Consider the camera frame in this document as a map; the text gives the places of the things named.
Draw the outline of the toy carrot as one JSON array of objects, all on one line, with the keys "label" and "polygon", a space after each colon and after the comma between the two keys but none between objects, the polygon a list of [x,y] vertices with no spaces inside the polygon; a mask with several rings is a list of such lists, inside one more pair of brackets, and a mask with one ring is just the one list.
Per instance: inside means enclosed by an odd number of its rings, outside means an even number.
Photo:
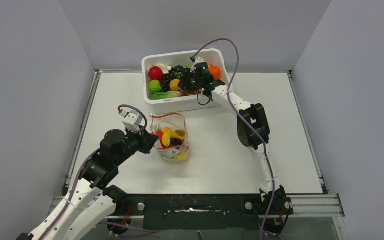
[{"label": "toy carrot", "polygon": [[164,146],[164,143],[163,143],[163,128],[160,126],[160,125],[157,125],[155,128],[154,128],[154,131],[155,133],[158,135],[159,137],[159,143],[160,143],[160,146],[161,148],[165,148]]}]

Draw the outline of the single yellow toy banana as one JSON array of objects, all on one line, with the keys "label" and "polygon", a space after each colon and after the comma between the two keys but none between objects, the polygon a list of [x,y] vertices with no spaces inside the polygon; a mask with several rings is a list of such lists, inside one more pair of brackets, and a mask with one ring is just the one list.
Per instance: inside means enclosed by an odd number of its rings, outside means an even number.
[{"label": "single yellow toy banana", "polygon": [[171,128],[167,128],[166,127],[166,128],[163,128],[162,131],[163,131],[162,141],[163,141],[163,144],[164,144],[164,146],[166,148],[168,148],[170,146],[171,138],[173,138],[173,139],[180,139],[180,140],[184,140],[185,139],[184,136],[179,135],[178,133],[173,131]]}]

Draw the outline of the clear orange-zip bag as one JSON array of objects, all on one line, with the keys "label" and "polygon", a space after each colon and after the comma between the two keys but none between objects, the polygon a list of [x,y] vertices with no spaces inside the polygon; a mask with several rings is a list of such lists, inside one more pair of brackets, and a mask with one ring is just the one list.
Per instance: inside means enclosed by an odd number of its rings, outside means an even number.
[{"label": "clear orange-zip bag", "polygon": [[186,118],[177,112],[152,115],[152,133],[158,136],[154,148],[160,157],[173,164],[185,162],[190,153]]}]

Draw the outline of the dark purple toy grapes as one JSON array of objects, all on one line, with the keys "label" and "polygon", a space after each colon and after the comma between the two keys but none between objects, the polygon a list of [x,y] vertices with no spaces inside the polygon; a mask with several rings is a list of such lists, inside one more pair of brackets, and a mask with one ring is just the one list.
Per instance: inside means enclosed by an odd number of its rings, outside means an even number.
[{"label": "dark purple toy grapes", "polygon": [[178,147],[182,146],[184,141],[182,139],[177,139],[177,138],[171,138],[170,139],[170,147]]}]

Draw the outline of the yellow toy banana bunch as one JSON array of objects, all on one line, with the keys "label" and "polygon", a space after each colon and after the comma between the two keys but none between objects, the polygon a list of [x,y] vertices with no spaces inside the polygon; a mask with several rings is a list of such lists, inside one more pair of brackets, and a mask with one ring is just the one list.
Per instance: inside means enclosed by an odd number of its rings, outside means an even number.
[{"label": "yellow toy banana bunch", "polygon": [[184,161],[188,158],[189,156],[189,150],[185,150],[183,152],[178,153],[174,157],[171,158],[173,161]]}]

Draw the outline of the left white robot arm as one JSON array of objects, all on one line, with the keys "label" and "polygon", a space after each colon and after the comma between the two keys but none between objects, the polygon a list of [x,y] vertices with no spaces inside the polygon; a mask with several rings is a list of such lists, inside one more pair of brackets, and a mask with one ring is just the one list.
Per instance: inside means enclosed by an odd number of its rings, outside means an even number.
[{"label": "left white robot arm", "polygon": [[79,168],[72,188],[52,213],[20,240],[80,240],[105,217],[115,212],[127,193],[110,182],[119,166],[135,153],[150,154],[156,134],[119,129],[108,131],[100,147]]}]

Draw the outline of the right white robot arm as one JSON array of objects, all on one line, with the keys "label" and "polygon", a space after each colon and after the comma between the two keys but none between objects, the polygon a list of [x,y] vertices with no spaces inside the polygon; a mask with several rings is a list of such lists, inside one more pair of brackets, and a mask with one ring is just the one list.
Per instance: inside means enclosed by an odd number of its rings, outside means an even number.
[{"label": "right white robot arm", "polygon": [[254,160],[262,209],[267,215],[292,214],[292,201],[278,181],[269,159],[267,146],[271,131],[263,105],[242,99],[234,93],[231,84],[215,79],[206,62],[186,68],[179,87],[188,92],[201,91],[210,101],[231,111],[237,118],[238,139]]}]

